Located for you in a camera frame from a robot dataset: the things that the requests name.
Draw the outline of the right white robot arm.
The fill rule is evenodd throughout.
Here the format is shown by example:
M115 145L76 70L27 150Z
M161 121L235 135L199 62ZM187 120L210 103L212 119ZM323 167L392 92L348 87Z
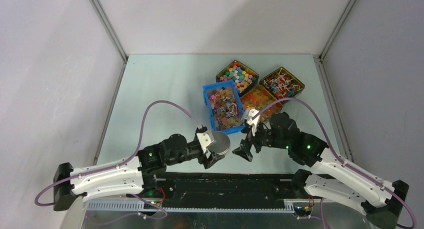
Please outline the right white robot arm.
M290 182L297 198L313 196L342 204L363 216L380 229L395 229L409 185L401 180L384 180L331 150L329 144L315 135L300 131L285 112L270 117L270 126L260 122L259 111L244 113L246 138L233 154L252 161L251 148L259 153L262 147L285 149L301 166L331 176L325 179L309 170L299 169Z

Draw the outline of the silver jar lid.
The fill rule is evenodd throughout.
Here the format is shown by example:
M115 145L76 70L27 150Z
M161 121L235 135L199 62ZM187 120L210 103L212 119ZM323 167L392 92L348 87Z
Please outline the silver jar lid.
M229 136L222 131L213 131L212 136L213 141L208 146L208 150L211 153L224 156L231 146L231 140Z

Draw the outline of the blue plastic candy bin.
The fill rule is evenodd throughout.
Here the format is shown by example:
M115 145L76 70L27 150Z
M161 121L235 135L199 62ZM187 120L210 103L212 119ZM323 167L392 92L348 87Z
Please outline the blue plastic candy bin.
M213 131L231 135L244 128L245 110L233 81L206 84L202 92Z

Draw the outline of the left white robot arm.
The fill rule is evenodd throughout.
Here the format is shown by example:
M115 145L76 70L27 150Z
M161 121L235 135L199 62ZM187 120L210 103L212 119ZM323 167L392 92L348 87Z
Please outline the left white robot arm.
M231 140L223 132L196 133L188 142L173 134L160 143L139 150L129 162L124 159L89 167L73 167L69 162L58 166L53 181L53 209L68 210L77 198L83 202L122 194L142 193L153 197L158 191L156 175L168 166L197 160L205 169L223 159Z

